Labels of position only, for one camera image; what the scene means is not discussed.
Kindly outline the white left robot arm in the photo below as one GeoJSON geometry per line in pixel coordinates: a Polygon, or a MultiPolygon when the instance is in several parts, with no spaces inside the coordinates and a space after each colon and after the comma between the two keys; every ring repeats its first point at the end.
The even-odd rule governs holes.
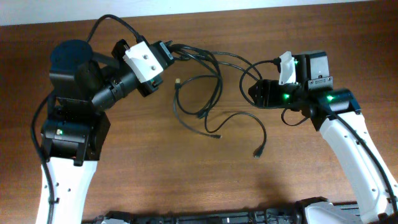
{"type": "Polygon", "coordinates": [[[106,110],[132,91],[155,92],[174,62],[167,46],[119,40],[110,56],[84,40],[67,40],[51,54],[53,91],[42,102],[47,118],[35,141],[42,159],[37,223],[80,223],[86,195],[110,128],[106,110]]]}

